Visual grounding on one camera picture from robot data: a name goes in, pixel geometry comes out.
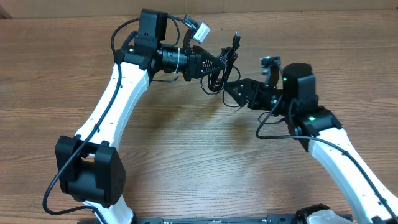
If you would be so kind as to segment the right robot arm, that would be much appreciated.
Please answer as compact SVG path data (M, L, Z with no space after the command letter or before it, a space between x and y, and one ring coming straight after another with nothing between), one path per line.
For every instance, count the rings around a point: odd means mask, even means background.
M287 135L256 137L299 141L329 173L348 201L358 223L397 223L397 197L374 175L354 148L338 118L318 104L311 65L291 63L265 82L242 79L225 90L240 107L281 116Z

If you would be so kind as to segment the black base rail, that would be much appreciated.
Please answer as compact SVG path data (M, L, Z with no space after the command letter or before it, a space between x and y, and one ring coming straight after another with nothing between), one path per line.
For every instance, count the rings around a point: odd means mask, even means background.
M240 217L240 218L138 218L133 223L138 224L291 224L296 223L294 214L273 214L266 217Z

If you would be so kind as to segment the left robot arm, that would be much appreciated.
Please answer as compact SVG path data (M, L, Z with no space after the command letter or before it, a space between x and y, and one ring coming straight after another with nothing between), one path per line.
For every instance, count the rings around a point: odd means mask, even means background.
M154 75L165 71L189 81L224 69L200 47L210 33L206 23L150 9L143 9L136 22L138 30L113 50L111 79L94 111L74 136L61 136L55 146L58 172L53 181L99 223L134 222L123 198L126 171L119 144Z

